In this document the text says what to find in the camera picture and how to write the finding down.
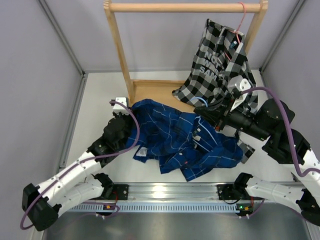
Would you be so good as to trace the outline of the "light blue wire hanger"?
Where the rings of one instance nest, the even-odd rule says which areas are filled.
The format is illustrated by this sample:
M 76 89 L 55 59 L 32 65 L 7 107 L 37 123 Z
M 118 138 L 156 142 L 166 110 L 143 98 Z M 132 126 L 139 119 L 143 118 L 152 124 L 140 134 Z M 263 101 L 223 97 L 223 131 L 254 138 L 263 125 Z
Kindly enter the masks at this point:
M 205 99 L 203 99 L 202 97 L 198 97 L 198 96 L 195 96 L 195 97 L 192 97 L 190 101 L 193 101 L 193 100 L 199 100 L 201 101 L 206 107 L 209 106 L 209 104 L 207 103 L 207 101 Z M 209 136 L 212 138 L 212 140 L 214 141 L 214 143 L 216 145 L 218 145 L 216 139 L 214 138 L 214 136 L 212 135 L 212 133 L 201 123 L 201 118 L 200 117 L 197 117 L 198 119 L 198 124 L 209 134 Z

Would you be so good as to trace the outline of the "blue plaid shirt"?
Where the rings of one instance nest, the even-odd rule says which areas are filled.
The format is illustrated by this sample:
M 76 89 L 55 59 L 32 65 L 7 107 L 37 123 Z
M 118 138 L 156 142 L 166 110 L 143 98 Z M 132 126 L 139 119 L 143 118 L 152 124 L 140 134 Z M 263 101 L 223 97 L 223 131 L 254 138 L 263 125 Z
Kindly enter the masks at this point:
M 139 128 L 134 125 L 126 147 L 136 142 L 136 161 L 156 160 L 161 174 L 180 170 L 187 182 L 214 168 L 230 169 L 243 159 L 238 139 L 215 131 L 195 113 L 144 99 L 132 106 Z

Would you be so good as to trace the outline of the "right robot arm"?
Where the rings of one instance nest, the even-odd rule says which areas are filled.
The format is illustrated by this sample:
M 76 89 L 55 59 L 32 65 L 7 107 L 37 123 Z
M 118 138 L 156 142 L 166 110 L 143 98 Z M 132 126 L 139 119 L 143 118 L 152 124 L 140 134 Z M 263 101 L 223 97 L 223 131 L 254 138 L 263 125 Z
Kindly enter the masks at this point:
M 285 123 L 274 99 L 266 100 L 255 114 L 245 115 L 232 109 L 232 101 L 218 106 L 200 106 L 194 112 L 217 131 L 230 126 L 261 141 L 262 150 L 278 164 L 288 169 L 302 184 L 289 187 L 262 180 L 249 173 L 240 173 L 232 185 L 232 193 L 239 199 L 248 197 L 274 201 L 298 212 L 314 225 L 320 224 L 320 175 L 314 170 L 300 177 L 292 158 Z

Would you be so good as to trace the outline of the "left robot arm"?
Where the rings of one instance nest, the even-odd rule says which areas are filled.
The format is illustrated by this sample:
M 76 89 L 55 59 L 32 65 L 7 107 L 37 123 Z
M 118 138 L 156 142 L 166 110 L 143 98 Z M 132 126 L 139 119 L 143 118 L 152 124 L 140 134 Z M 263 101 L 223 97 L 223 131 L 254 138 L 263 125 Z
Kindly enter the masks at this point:
M 107 200 L 113 195 L 114 183 L 100 171 L 117 156 L 131 150 L 127 147 L 132 127 L 138 121 L 133 113 L 114 114 L 100 138 L 71 165 L 48 180 L 28 184 L 22 192 L 23 217 L 20 228 L 27 230 L 26 219 L 37 231 L 48 229 L 71 208 L 88 200 Z

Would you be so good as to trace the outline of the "black white checkered shirt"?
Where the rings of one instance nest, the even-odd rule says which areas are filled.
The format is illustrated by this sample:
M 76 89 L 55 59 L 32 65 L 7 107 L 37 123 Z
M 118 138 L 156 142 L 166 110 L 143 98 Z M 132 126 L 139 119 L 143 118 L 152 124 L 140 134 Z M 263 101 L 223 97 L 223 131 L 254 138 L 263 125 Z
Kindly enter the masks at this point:
M 207 19 L 190 74 L 172 95 L 185 104 L 200 107 L 200 98 L 208 104 L 217 104 L 224 99 L 232 78 L 242 77 L 255 87 L 244 39 L 242 32 Z

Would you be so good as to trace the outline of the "wooden clothes rack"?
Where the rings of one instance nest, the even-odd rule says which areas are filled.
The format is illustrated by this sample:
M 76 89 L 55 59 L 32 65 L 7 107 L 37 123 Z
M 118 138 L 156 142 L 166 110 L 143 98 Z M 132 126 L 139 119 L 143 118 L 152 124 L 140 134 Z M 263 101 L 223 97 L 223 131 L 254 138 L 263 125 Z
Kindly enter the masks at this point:
M 115 44 L 119 64 L 127 88 L 129 103 L 152 99 L 183 112 L 191 113 L 193 107 L 178 101 L 172 91 L 180 87 L 183 80 L 131 79 L 115 13 L 246 13 L 254 14 L 245 37 L 248 52 L 256 38 L 268 10 L 268 1 L 259 3 L 113 3 L 103 2 L 104 12 Z

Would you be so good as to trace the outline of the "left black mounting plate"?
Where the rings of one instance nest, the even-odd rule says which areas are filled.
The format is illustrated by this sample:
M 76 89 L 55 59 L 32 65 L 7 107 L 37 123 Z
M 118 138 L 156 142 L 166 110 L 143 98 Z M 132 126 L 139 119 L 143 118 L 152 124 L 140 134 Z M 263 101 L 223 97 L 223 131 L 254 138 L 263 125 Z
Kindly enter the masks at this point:
M 109 200 L 126 201 L 129 194 L 128 184 L 115 184 L 109 196 Z

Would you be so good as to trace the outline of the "black mounting plate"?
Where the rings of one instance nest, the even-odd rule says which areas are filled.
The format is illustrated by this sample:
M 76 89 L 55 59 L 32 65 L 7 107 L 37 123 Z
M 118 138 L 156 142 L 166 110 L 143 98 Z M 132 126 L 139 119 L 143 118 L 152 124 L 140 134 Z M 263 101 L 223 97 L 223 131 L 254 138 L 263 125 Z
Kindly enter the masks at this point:
M 216 187 L 217 187 L 219 200 L 222 200 L 222 201 L 238 200 L 238 197 L 236 196 L 233 189 L 233 184 L 218 184 Z
M 126 201 L 129 194 L 128 184 L 115 184 L 109 196 L 109 200 Z

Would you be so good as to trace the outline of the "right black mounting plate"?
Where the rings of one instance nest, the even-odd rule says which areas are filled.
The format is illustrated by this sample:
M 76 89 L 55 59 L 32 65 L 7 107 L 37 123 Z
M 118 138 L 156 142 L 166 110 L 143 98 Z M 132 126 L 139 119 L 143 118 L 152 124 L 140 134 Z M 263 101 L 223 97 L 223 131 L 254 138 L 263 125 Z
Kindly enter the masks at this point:
M 236 196 L 233 189 L 233 184 L 218 184 L 216 187 L 217 187 L 219 200 L 222 200 L 222 201 L 238 200 L 238 197 Z

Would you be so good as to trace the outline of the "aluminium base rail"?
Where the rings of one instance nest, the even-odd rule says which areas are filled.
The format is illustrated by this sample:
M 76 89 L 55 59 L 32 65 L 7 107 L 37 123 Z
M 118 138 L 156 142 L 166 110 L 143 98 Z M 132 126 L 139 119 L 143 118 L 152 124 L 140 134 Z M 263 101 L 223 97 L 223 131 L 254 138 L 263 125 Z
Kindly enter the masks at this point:
M 306 189 L 301 184 L 279 184 L 261 179 L 250 179 L 247 183 L 233 184 L 238 200 L 266 199 L 273 202 L 292 201 L 303 198 Z M 204 201 L 219 200 L 214 183 L 134 183 L 129 184 L 127 201 Z M 99 200 L 109 200 L 112 190 L 103 193 Z

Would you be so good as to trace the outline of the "left aluminium frame post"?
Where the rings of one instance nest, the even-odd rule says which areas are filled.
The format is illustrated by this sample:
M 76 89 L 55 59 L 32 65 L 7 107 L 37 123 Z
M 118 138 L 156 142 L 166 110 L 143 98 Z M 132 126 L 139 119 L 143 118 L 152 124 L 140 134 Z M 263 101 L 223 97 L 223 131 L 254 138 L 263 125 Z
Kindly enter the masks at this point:
M 50 6 L 48 5 L 46 0 L 37 0 L 36 1 L 40 8 L 42 9 L 42 11 L 44 12 L 47 20 L 49 21 L 49 23 L 51 24 L 51 26 L 53 27 L 57 37 L 59 38 L 60 42 L 62 43 L 64 49 L 66 50 L 67 54 L 69 55 L 71 61 L 73 62 L 73 65 L 75 66 L 77 72 L 80 74 L 81 77 L 85 76 L 85 71 L 83 70 L 80 62 L 78 61 L 67 37 L 65 36 L 62 28 L 60 27 L 55 15 L 53 14 Z

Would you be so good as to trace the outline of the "aluminium frame post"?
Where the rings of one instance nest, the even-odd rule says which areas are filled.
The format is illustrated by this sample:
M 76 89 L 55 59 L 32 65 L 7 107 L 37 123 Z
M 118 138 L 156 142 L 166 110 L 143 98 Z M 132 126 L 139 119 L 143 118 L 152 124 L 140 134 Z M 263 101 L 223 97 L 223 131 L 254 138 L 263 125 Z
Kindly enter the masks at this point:
M 47 20 L 49 21 L 49 23 L 51 24 L 51 26 L 53 27 L 57 37 L 59 38 L 60 42 L 62 43 L 64 49 L 66 50 L 67 54 L 69 55 L 71 61 L 73 62 L 73 65 L 75 66 L 77 72 L 80 74 L 81 77 L 85 76 L 85 71 L 83 70 L 80 62 L 78 61 L 67 37 L 65 36 L 62 28 L 60 27 L 55 15 L 53 14 L 50 6 L 48 5 L 46 0 L 37 0 L 36 1 L 40 8 L 42 9 L 42 11 L 44 12 Z
M 274 57 L 275 53 L 277 52 L 278 48 L 282 44 L 283 40 L 285 39 L 286 35 L 288 34 L 291 26 L 293 25 L 294 21 L 296 20 L 297 16 L 299 15 L 300 11 L 306 4 L 307 0 L 297 0 L 293 9 L 291 10 L 288 18 L 286 19 L 283 27 L 281 28 L 279 34 L 277 35 L 276 39 L 273 41 L 271 49 L 269 50 L 268 54 L 266 55 L 262 65 L 260 66 L 259 73 L 262 75 L 268 65 L 270 64 L 272 58 Z

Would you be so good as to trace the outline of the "right aluminium frame post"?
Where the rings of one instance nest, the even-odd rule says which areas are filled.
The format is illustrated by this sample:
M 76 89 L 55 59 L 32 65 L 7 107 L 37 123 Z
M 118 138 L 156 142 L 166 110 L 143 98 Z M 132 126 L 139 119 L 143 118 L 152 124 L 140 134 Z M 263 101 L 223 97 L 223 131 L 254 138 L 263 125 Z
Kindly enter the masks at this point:
M 274 57 L 275 53 L 277 52 L 278 48 L 282 44 L 283 40 L 285 39 L 286 35 L 288 34 L 291 26 L 293 25 L 294 21 L 296 20 L 297 16 L 299 15 L 300 11 L 306 4 L 307 0 L 297 0 L 293 9 L 291 10 L 288 18 L 286 19 L 283 27 L 281 28 L 279 34 L 277 35 L 276 39 L 273 41 L 271 49 L 269 50 L 268 54 L 266 55 L 262 65 L 260 66 L 259 73 L 262 75 L 268 65 L 270 64 L 272 58 Z

